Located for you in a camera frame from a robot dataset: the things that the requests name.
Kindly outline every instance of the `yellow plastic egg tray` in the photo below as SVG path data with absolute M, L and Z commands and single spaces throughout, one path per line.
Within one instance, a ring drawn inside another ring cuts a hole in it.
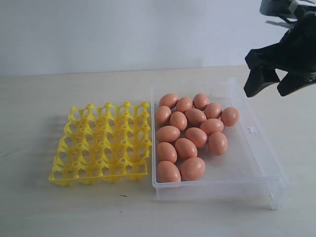
M 148 107 L 148 102 L 119 107 L 107 103 L 101 108 L 88 104 L 83 110 L 72 106 L 49 180 L 69 186 L 74 181 L 90 185 L 100 179 L 142 179 L 152 145 Z

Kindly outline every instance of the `white table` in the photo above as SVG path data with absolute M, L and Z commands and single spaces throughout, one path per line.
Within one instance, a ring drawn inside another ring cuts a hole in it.
M 112 101 L 150 100 L 150 86 L 236 77 L 245 66 L 0 78 L 0 236 L 315 236 L 316 87 L 281 98 L 276 86 L 249 99 L 292 188 L 284 208 L 266 197 L 154 201 L 141 182 L 59 187 L 48 182 L 67 114 Z

